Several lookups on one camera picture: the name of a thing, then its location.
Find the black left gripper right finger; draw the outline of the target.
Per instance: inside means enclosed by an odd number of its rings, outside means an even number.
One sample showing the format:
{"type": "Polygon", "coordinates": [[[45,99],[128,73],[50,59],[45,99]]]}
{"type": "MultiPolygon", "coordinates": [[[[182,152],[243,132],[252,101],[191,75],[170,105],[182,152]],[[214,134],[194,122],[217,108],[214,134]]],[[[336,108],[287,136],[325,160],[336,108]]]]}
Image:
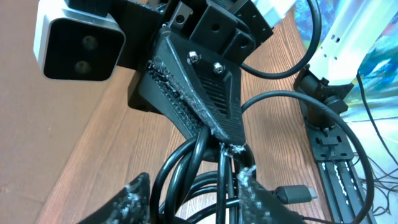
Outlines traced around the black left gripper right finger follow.
{"type": "Polygon", "coordinates": [[[245,167],[237,175],[240,223],[298,224],[304,223],[295,212],[274,198],[252,175],[256,166],[245,167]]]}

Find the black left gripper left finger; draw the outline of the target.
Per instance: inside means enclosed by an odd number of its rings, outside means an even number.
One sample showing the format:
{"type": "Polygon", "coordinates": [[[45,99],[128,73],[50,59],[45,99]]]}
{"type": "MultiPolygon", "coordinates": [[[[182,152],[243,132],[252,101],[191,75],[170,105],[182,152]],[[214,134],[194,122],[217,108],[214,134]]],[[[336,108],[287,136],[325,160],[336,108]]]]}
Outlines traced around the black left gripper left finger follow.
{"type": "Polygon", "coordinates": [[[78,224],[149,223],[149,197],[150,177],[143,172],[78,224]]]}

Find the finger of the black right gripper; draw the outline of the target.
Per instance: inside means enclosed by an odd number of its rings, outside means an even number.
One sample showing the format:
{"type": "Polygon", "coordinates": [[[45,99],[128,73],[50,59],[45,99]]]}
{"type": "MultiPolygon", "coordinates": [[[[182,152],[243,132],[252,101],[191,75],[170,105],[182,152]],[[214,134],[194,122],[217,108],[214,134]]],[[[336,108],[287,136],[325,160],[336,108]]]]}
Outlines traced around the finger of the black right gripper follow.
{"type": "Polygon", "coordinates": [[[147,70],[167,75],[215,138],[226,144],[246,142],[241,112],[241,70],[237,65],[162,28],[147,70]]]}
{"type": "Polygon", "coordinates": [[[187,139],[196,136],[202,126],[168,76],[153,70],[134,73],[127,89],[127,104],[135,110],[166,116],[187,139]]]}

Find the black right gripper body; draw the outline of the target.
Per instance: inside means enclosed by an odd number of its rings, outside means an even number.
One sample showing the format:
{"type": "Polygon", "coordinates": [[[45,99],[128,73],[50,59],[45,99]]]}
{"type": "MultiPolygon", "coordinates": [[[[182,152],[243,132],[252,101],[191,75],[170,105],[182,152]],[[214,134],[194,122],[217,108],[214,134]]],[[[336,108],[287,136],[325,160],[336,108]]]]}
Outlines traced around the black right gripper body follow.
{"type": "Polygon", "coordinates": [[[71,9],[111,15],[126,35],[118,60],[137,69],[161,25],[241,65],[272,34],[252,1],[86,1],[70,0],[71,9]]]}

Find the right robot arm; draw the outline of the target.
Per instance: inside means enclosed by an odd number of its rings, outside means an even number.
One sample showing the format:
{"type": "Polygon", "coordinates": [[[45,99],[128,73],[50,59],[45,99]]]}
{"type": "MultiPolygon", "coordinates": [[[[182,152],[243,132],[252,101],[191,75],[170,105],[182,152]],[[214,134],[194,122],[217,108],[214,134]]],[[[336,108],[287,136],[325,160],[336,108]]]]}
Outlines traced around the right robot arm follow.
{"type": "Polygon", "coordinates": [[[310,1],[313,31],[307,53],[291,69],[265,73],[244,63],[272,35],[271,21],[251,1],[67,1],[59,58],[47,60],[58,78],[103,81],[115,66],[136,70],[129,106],[168,117],[186,137],[202,129],[219,141],[246,140],[240,107],[241,73],[265,79],[299,75],[342,96],[350,76],[397,11],[396,1],[346,1],[326,37],[310,1]]]}

